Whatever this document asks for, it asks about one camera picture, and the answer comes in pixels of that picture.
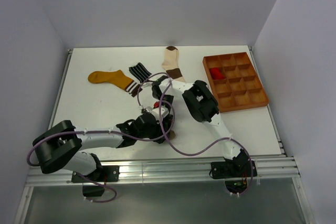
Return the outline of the taupe sock maroon stripes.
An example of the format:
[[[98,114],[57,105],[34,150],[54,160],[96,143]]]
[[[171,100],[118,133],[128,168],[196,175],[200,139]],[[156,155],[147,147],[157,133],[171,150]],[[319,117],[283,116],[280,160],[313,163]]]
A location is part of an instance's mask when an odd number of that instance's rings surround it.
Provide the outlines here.
[[[169,133],[169,140],[171,141],[171,140],[174,140],[175,138],[176,138],[176,134],[173,130],[171,130]]]

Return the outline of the red christmas sock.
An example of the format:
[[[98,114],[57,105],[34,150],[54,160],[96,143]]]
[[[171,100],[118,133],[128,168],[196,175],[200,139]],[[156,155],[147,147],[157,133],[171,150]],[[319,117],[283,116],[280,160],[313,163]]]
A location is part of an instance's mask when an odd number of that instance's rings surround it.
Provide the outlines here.
[[[223,80],[223,79],[225,79],[225,76],[222,74],[222,71],[221,71],[220,68],[217,68],[217,67],[210,68],[209,72],[210,72],[213,80]]]

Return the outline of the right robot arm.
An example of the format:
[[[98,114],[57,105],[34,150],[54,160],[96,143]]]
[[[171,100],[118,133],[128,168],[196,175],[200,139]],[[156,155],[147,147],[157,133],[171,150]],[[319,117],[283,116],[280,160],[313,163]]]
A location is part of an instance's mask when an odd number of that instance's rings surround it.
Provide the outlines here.
[[[197,153],[184,153],[169,143],[172,149],[184,156],[197,156],[218,143],[222,147],[224,160],[228,162],[227,170],[230,175],[240,176],[245,171],[245,164],[254,168],[246,148],[232,138],[220,115],[218,102],[204,81],[185,83],[163,75],[152,83],[152,96],[158,99],[161,105],[165,95],[182,98],[192,118],[202,123],[215,138],[214,142]]]

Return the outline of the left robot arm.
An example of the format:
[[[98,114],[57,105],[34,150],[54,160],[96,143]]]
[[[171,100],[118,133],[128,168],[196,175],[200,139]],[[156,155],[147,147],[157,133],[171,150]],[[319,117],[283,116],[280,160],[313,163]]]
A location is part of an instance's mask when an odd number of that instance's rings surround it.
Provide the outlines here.
[[[150,112],[136,119],[117,124],[108,130],[79,130],[70,120],[63,120],[33,141],[42,173],[51,174],[61,169],[84,175],[91,182],[98,181],[104,173],[96,154],[87,153],[91,148],[126,148],[137,141],[146,140],[161,144],[164,134],[169,135],[173,116],[164,112],[162,121]]]

